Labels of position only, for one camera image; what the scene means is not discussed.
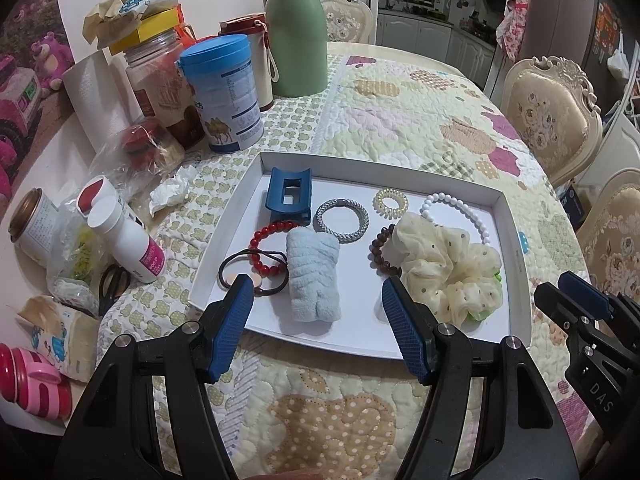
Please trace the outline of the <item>cream dotted fabric scrunchie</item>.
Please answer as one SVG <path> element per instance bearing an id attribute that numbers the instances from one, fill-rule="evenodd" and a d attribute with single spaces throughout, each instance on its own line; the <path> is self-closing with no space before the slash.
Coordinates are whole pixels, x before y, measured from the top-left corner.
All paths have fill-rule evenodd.
<path id="1" fill-rule="evenodd" d="M 501 257 L 495 248 L 473 243 L 468 231 L 407 212 L 390 242 L 402 258 L 402 284 L 437 321 L 457 327 L 469 318 L 482 322 L 503 305 Z"/>

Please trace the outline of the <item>brown hair tie pink charm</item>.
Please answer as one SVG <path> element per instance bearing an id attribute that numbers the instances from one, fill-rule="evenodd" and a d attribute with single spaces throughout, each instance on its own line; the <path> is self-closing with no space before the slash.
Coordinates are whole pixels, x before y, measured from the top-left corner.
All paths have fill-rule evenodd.
<path id="1" fill-rule="evenodd" d="M 274 252 L 273 250 L 262 250 L 257 247 L 250 247 L 235 252 L 224 261 L 218 268 L 217 278 L 219 285 L 224 289 L 230 289 L 239 274 L 227 272 L 227 266 L 235 260 L 246 259 L 252 270 L 248 274 L 250 282 L 253 284 L 254 295 L 257 297 L 268 297 L 277 295 L 285 289 L 288 284 L 290 272 L 288 272 L 288 257 L 284 252 Z M 271 288 L 265 288 L 267 278 L 282 278 L 281 283 Z"/>

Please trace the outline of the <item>light blue fluffy scrunchie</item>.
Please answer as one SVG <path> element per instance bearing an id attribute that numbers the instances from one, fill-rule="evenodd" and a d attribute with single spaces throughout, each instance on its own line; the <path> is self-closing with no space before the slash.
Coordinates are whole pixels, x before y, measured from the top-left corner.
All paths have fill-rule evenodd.
<path id="1" fill-rule="evenodd" d="M 333 323 L 342 317 L 337 287 L 340 244 L 329 233 L 299 226 L 286 236 L 288 289 L 296 322 Z"/>

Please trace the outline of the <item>blue hair claw clip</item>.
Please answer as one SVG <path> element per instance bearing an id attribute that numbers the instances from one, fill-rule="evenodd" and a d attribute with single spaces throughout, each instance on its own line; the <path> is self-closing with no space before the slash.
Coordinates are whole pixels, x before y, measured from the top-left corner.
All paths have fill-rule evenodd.
<path id="1" fill-rule="evenodd" d="M 298 226 L 309 226 L 311 222 L 312 177 L 309 168 L 302 171 L 271 169 L 265 207 L 270 211 L 270 220 L 292 221 Z"/>

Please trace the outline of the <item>cream ornate chair near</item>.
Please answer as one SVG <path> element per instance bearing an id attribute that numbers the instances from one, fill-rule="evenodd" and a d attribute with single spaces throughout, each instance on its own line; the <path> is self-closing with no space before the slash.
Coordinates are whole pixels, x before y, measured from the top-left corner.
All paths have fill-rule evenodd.
<path id="1" fill-rule="evenodd" d="M 591 284 L 639 299 L 639 170 L 616 172 L 577 232 Z"/>

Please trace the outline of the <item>cream ornate chair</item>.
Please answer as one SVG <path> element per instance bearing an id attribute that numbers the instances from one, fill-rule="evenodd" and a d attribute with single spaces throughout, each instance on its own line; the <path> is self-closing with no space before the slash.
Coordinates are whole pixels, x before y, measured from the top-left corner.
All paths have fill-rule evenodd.
<path id="1" fill-rule="evenodd" d="M 569 58 L 516 62 L 506 74 L 500 110 L 555 188 L 586 170 L 598 154 L 598 98 L 587 74 Z"/>
<path id="2" fill-rule="evenodd" d="M 639 170 L 616 172 L 577 232 L 591 284 L 639 299 Z"/>

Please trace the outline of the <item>black scissors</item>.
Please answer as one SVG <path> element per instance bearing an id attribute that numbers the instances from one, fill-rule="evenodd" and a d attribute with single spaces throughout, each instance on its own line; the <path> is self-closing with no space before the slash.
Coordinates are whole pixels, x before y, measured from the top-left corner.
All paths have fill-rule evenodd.
<path id="1" fill-rule="evenodd" d="M 111 264 L 101 276 L 99 284 L 99 317 L 116 304 L 131 283 L 130 273 L 119 264 Z"/>

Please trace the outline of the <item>white shallow tray box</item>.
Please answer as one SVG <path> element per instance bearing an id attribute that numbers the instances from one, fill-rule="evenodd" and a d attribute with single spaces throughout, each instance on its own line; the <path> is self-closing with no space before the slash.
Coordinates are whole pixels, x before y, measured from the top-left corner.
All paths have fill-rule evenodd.
<path id="1" fill-rule="evenodd" d="M 254 233 L 270 220 L 265 206 L 270 172 L 310 170 L 311 203 L 319 207 L 331 198 L 351 198 L 372 205 L 375 193 L 390 186 L 404 192 L 413 211 L 427 195 L 449 194 L 466 203 L 483 222 L 490 244 L 499 253 L 502 268 L 503 304 L 483 322 L 465 322 L 470 337 L 498 342 L 508 335 L 523 344 L 532 342 L 533 322 L 525 261 L 518 229 L 506 196 L 488 186 L 465 182 L 419 170 L 364 162 L 363 160 L 293 153 L 263 152 L 257 155 L 228 201 L 196 271 L 189 304 L 203 310 L 224 296 L 221 278 L 250 270 L 246 260 L 228 262 L 228 256 L 245 248 Z M 386 226 L 376 212 L 370 214 L 367 233 L 356 243 L 340 249 L 336 266 L 341 299 L 341 318 L 332 323 L 297 323 L 290 295 L 259 297 L 246 322 L 248 330 L 322 350 L 393 359 L 400 357 L 396 340 L 382 310 L 383 278 L 372 266 L 369 245 Z"/>

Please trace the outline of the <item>crumpled white tissue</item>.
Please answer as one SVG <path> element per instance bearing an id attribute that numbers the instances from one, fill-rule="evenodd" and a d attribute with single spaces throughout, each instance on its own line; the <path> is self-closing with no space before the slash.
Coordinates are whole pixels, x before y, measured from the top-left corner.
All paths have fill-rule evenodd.
<path id="1" fill-rule="evenodd" d="M 161 210 L 183 203 L 197 174 L 195 166 L 182 166 L 172 177 L 157 185 L 150 193 L 150 215 L 154 217 Z"/>

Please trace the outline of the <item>white bottle red cap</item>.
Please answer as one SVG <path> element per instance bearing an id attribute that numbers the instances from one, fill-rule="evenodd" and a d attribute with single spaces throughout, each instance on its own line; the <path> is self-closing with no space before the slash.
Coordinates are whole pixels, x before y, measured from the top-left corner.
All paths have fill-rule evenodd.
<path id="1" fill-rule="evenodd" d="M 93 206 L 107 197 L 118 197 L 118 192 L 107 177 L 100 174 L 92 178 L 79 192 L 76 198 L 76 208 L 85 218 L 88 218 Z"/>

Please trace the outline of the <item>plastic bag with red snacks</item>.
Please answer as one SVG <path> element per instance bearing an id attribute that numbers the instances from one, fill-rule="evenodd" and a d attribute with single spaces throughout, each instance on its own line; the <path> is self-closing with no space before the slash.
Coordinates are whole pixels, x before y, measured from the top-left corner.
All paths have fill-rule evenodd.
<path id="1" fill-rule="evenodd" d="M 106 177 L 125 198 L 169 176 L 183 162 L 186 151 L 155 118 L 112 134 L 96 154 L 90 177 Z"/>

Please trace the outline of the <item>cream ornate chair far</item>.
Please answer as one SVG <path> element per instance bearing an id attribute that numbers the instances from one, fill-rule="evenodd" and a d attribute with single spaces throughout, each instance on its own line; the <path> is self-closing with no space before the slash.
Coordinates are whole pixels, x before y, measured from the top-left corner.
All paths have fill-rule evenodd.
<path id="1" fill-rule="evenodd" d="M 598 154 L 598 98 L 587 74 L 569 58 L 516 62 L 506 74 L 500 110 L 555 188 L 586 170 Z"/>

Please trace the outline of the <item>blue-lidded milk powder can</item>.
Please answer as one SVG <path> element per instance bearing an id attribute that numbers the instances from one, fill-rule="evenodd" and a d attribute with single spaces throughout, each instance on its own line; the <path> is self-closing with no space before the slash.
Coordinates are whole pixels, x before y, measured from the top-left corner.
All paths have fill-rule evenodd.
<path id="1" fill-rule="evenodd" d="M 215 153 L 246 150 L 264 133 L 250 40 L 245 35 L 207 39 L 184 50 L 176 62 Z"/>

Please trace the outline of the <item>yellow box on jar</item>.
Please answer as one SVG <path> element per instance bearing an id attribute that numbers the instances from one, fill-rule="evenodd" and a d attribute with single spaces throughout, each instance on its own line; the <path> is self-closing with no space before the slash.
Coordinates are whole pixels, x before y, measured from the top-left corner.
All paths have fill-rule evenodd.
<path id="1" fill-rule="evenodd" d="M 157 35 L 175 29 L 180 24 L 178 8 L 172 8 L 146 18 L 129 35 L 110 44 L 108 50 L 111 55 L 119 54 L 130 48 L 137 47 Z"/>

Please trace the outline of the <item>pink bear plush toy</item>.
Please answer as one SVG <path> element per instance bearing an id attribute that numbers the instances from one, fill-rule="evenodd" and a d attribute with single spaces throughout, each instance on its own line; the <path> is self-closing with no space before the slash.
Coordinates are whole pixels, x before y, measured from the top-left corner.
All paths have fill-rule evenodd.
<path id="1" fill-rule="evenodd" d="M 70 47 L 61 44 L 54 32 L 47 32 L 30 47 L 35 62 L 35 73 L 43 99 L 62 88 L 62 76 L 74 64 Z"/>

